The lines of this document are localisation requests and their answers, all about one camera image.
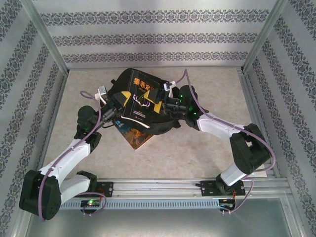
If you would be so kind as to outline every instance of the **book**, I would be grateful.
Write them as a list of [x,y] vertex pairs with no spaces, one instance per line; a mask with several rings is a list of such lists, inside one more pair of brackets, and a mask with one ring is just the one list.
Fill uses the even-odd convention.
[[118,119],[114,119],[113,123],[118,131],[123,135],[125,140],[132,146],[134,150],[137,150],[144,145],[149,139],[153,137],[152,134],[140,132],[135,128],[131,128],[127,124],[121,122]]
[[154,110],[155,105],[146,100],[144,94],[155,88],[159,88],[159,82],[152,80],[140,71],[132,70],[128,85],[131,97],[124,107],[121,117],[149,128],[152,119],[151,112]]

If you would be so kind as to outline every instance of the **cable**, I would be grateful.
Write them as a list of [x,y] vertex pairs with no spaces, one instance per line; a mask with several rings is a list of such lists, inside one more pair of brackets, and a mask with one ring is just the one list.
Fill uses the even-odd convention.
[[102,103],[103,103],[104,105],[106,105],[106,104],[107,104],[107,102],[105,102],[105,100],[102,98],[102,95],[101,95],[100,89],[98,89],[98,94],[99,94],[99,96],[100,96],[100,100],[102,101]]
[[234,213],[235,211],[237,211],[237,210],[244,204],[244,202],[246,201],[246,199],[247,199],[248,196],[250,195],[250,193],[251,193],[251,191],[252,191],[252,189],[253,189],[253,185],[254,185],[255,181],[254,181],[253,179],[250,179],[250,178],[242,179],[242,181],[245,181],[245,180],[251,180],[251,187],[250,187],[248,193],[247,193],[246,196],[243,198],[241,204],[240,204],[238,207],[235,207],[234,210],[231,210],[231,211],[230,211],[230,210],[229,210],[229,211],[223,211],[223,215],[226,214],[226,213],[232,214],[232,213]]
[[94,102],[97,104],[98,106],[98,111],[99,111],[99,114],[98,114],[98,121],[95,125],[95,127],[81,140],[79,141],[78,143],[76,143],[73,147],[70,147],[68,150],[66,150],[55,162],[54,164],[51,166],[51,168],[48,169],[47,173],[45,174],[41,184],[40,184],[40,187],[39,187],[39,203],[38,203],[38,208],[39,208],[39,218],[44,221],[44,218],[43,218],[43,214],[42,214],[42,194],[43,194],[43,189],[44,189],[44,183],[47,179],[47,177],[49,176],[49,174],[51,173],[51,171],[53,171],[53,168],[58,164],[58,162],[63,158],[65,157],[69,152],[71,152],[73,149],[75,149],[76,147],[78,147],[81,143],[83,143],[95,130],[96,128],[98,127],[99,123],[100,123],[100,120],[101,120],[101,106],[100,104],[98,103],[98,101],[94,98],[93,95],[91,95],[89,92],[86,92],[84,90],[82,90],[80,92],[80,95],[83,96],[84,98],[87,98],[87,99],[92,99],[94,100]]
[[102,126],[103,128],[109,128],[109,127],[113,127],[114,126],[114,124],[112,124],[112,125],[109,125],[109,126]]
[[253,133],[251,133],[251,132],[248,132],[247,130],[242,129],[242,128],[240,128],[240,127],[236,127],[236,126],[234,126],[233,124],[231,124],[231,123],[229,123],[229,122],[226,122],[226,121],[224,121],[224,120],[221,120],[220,118],[213,117],[213,116],[209,115],[208,113],[206,113],[206,112],[204,111],[204,109],[202,108],[202,106],[199,104],[199,102],[198,102],[196,96],[194,95],[194,92],[193,92],[193,90],[192,90],[192,86],[191,86],[191,83],[190,83],[190,79],[189,79],[189,75],[188,75],[188,70],[187,70],[187,69],[184,70],[184,75],[187,76],[189,89],[190,89],[190,92],[191,92],[191,94],[192,94],[192,96],[193,96],[193,99],[194,99],[194,101],[196,102],[198,108],[202,111],[203,114],[205,114],[207,117],[209,117],[209,118],[212,119],[212,120],[218,121],[218,122],[220,122],[220,123],[222,123],[222,124],[224,124],[224,125],[226,125],[226,126],[229,126],[229,127],[234,128],[234,129],[236,129],[236,130],[238,130],[238,131],[244,132],[244,133],[246,133],[246,134],[249,135],[249,136],[252,136],[253,138],[257,139],[259,142],[261,142],[261,143],[269,150],[269,152],[270,152],[270,154],[271,154],[271,156],[272,156],[271,165],[268,166],[268,167],[266,167],[266,168],[263,168],[263,169],[257,169],[257,170],[255,170],[254,172],[267,171],[267,170],[269,170],[269,169],[272,169],[273,166],[274,166],[275,163],[276,163],[276,155],[275,155],[274,151],[272,150],[272,148],[271,148],[263,139],[261,139],[261,138],[258,137],[257,135],[255,135],[255,134],[253,134]]
[[182,81],[182,79],[184,78],[185,75],[186,75],[186,69],[184,70],[182,77],[176,81],[176,84],[179,83],[180,81]]
[[[101,198],[104,198],[104,204],[103,204],[103,206],[102,206],[100,209],[96,210],[95,212],[90,213],[89,216],[95,215],[96,213],[100,212],[100,211],[103,210],[103,209],[105,208],[105,206],[107,205],[107,198],[106,198],[106,196],[105,196],[104,194],[102,194],[102,193],[96,193],[96,192],[83,192],[83,193],[78,194],[78,196],[79,196],[79,195],[86,195],[86,194],[88,194],[88,195],[100,195]],[[86,207],[87,207],[87,206],[84,206],[83,209],[82,209],[82,212],[83,212],[84,215],[86,215],[86,213],[85,213],[85,211],[84,211],[84,210],[86,209]]]

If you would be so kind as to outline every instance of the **striped wall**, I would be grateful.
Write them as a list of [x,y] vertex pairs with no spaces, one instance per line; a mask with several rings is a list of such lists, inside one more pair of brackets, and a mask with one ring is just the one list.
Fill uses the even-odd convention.
[[64,75],[18,0],[0,0],[0,237],[38,165]]
[[315,0],[290,0],[248,72],[308,236],[316,236],[315,17]]
[[276,0],[35,0],[67,66],[242,66]]

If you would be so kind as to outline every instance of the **tabletop surface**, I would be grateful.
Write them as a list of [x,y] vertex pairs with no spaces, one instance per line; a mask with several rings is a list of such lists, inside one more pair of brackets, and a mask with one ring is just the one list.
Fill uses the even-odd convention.
[[[44,164],[62,153],[73,140],[80,107],[92,100],[81,97],[86,90],[97,93],[101,85],[111,88],[124,69],[70,70],[57,119],[53,128]],[[165,80],[178,80],[184,68],[139,68]],[[236,68],[188,68],[200,104],[225,120],[251,123]],[[179,87],[185,85],[184,79]],[[209,133],[189,128],[184,121],[178,129],[151,138],[137,151],[128,144],[115,127],[100,129],[98,147],[69,174],[84,170],[98,178],[200,178],[216,177],[233,162],[229,142]],[[256,173],[265,177],[265,172]]]

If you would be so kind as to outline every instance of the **floor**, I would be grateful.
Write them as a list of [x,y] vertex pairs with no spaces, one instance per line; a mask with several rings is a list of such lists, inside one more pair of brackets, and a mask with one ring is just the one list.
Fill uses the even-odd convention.
[[217,209],[104,210],[91,218],[60,210],[44,223],[33,216],[27,237],[290,237],[277,198],[248,199],[231,216]]
[[[57,119],[52,132],[45,164],[54,160],[70,144],[76,133],[77,112],[92,100],[80,96],[81,90],[97,93],[101,85],[111,87],[124,69],[70,71]],[[184,68],[140,68],[141,71],[165,80],[177,80]],[[201,105],[213,114],[239,124],[251,120],[235,68],[188,68],[192,85]],[[216,177],[232,162],[228,142],[186,126],[154,136],[134,151],[115,127],[99,130],[102,134],[98,147],[70,173],[80,170],[98,178],[200,178]],[[256,173],[266,177],[265,172]]]

